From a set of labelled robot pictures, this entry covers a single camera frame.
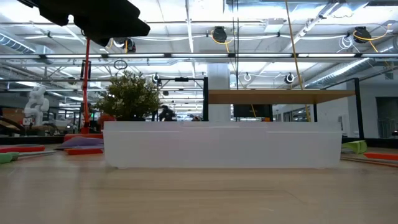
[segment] white humanoid robot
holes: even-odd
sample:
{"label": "white humanoid robot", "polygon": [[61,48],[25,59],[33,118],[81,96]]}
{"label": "white humanoid robot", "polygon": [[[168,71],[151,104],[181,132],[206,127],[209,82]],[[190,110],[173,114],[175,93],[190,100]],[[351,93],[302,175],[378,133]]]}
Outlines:
{"label": "white humanoid robot", "polygon": [[43,111],[49,110],[49,100],[44,98],[45,88],[42,86],[33,87],[33,91],[29,93],[29,101],[27,102],[24,113],[25,117],[35,117],[34,126],[43,124]]}

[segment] table surface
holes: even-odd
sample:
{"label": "table surface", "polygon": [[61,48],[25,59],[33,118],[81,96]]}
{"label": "table surface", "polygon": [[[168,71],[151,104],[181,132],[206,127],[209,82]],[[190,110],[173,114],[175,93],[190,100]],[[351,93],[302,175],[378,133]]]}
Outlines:
{"label": "table surface", "polygon": [[354,90],[209,90],[209,104],[316,104],[353,95]]}
{"label": "table surface", "polygon": [[398,170],[115,169],[102,155],[0,165],[0,223],[396,223]]}

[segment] purple cloth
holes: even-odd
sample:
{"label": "purple cloth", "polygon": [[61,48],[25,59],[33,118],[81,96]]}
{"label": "purple cloth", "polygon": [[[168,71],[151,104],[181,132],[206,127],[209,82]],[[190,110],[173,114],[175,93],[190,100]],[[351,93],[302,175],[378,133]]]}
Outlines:
{"label": "purple cloth", "polygon": [[98,138],[85,138],[85,137],[74,137],[71,138],[62,145],[60,145],[57,149],[66,149],[66,148],[75,148],[78,146],[98,146],[98,147],[103,147],[104,146],[104,139],[98,139]]}

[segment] yellow cable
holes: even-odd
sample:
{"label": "yellow cable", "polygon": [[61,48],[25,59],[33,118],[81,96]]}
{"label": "yellow cable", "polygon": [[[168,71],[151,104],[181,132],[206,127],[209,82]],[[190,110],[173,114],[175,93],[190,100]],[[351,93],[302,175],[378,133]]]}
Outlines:
{"label": "yellow cable", "polygon": [[256,116],[256,112],[254,111],[254,107],[253,107],[253,105],[251,105],[251,109],[253,110],[253,115],[254,115],[254,118],[257,118],[257,116]]}
{"label": "yellow cable", "polygon": [[210,35],[211,35],[211,38],[213,39],[213,41],[214,42],[216,42],[217,44],[229,44],[229,43],[231,43],[234,39],[232,39],[232,40],[230,40],[229,42],[225,42],[225,43],[220,43],[220,42],[218,42],[217,40],[215,40],[214,39],[214,37],[213,37],[213,33],[214,33],[214,31],[212,30],[211,31],[211,33],[210,33]]}
{"label": "yellow cable", "polygon": [[[231,41],[229,41],[229,42],[225,42],[225,43],[220,43],[220,42],[218,42],[217,40],[215,40],[214,39],[214,37],[213,37],[213,33],[214,33],[214,31],[212,30],[211,31],[211,33],[210,33],[210,35],[211,35],[211,38],[213,39],[213,41],[214,42],[216,42],[217,44],[223,44],[223,45],[225,45],[225,48],[226,48],[226,51],[229,53],[229,48],[228,48],[228,44],[229,43],[231,43],[234,39],[232,39]],[[246,87],[242,84],[242,81],[239,79],[239,77],[238,77],[238,80],[241,82],[241,85],[243,86],[243,88],[245,88],[246,89]],[[256,112],[254,111],[254,107],[253,107],[253,105],[251,105],[251,109],[253,110],[253,115],[254,115],[254,118],[257,118],[257,116],[256,116]]]}
{"label": "yellow cable", "polygon": [[378,50],[376,49],[376,47],[373,45],[373,43],[372,43],[372,41],[371,41],[371,40],[369,41],[369,43],[371,43],[371,45],[372,45],[372,47],[373,47],[374,51],[375,51],[375,52],[377,52],[377,53],[379,53],[379,51],[378,51]]}
{"label": "yellow cable", "polygon": [[112,48],[112,46],[113,46],[113,38],[111,38],[111,46],[110,46],[110,47],[108,47],[108,46],[105,46],[105,48],[107,48],[107,49],[111,49],[111,48]]}
{"label": "yellow cable", "polygon": [[357,35],[355,35],[355,33],[356,33],[356,31],[354,31],[354,33],[353,33],[354,37],[356,37],[356,38],[358,38],[358,39],[361,39],[361,40],[378,40],[378,39],[383,38],[383,37],[385,37],[385,36],[387,35],[387,32],[386,32],[385,34],[381,35],[380,37],[376,37],[376,38],[363,38],[363,37],[358,37]]}
{"label": "yellow cable", "polygon": [[[372,41],[370,40],[369,43],[372,45],[372,48],[374,49],[375,52],[379,53],[379,51],[377,50],[377,48],[374,46],[374,44],[372,43]],[[389,67],[390,69],[392,69],[392,66],[386,61],[384,60],[384,63],[387,65],[387,67]]]}
{"label": "yellow cable", "polygon": [[226,47],[226,51],[229,53],[228,44],[226,44],[225,47]]}
{"label": "yellow cable", "polygon": [[[292,23],[290,22],[289,7],[288,7],[288,5],[287,5],[287,0],[285,0],[285,5],[286,5],[287,20],[288,20],[288,22],[289,22],[290,39],[291,39],[291,41],[292,41],[294,63],[295,63],[295,65],[296,65],[296,72],[297,72],[298,82],[300,83],[300,88],[301,88],[301,90],[303,90],[304,87],[303,87],[303,82],[302,82],[301,75],[300,75],[300,71],[299,71],[299,65],[298,65],[298,63],[297,63],[296,47],[295,47],[295,45],[294,45]],[[307,105],[305,105],[305,115],[307,115],[307,121],[308,121],[308,122],[311,122],[310,112],[308,111]]]}

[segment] red pole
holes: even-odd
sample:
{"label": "red pole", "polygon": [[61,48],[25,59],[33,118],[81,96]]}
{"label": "red pole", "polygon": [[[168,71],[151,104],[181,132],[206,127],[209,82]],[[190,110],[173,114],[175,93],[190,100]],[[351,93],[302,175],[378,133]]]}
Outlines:
{"label": "red pole", "polygon": [[90,53],[90,38],[87,37],[87,45],[86,45],[86,63],[85,63],[85,76],[83,82],[83,105],[84,105],[84,117],[85,117],[85,124],[81,128],[80,133],[88,134],[90,132],[90,114],[88,111],[88,102],[87,102],[87,81],[88,81],[88,55]]}

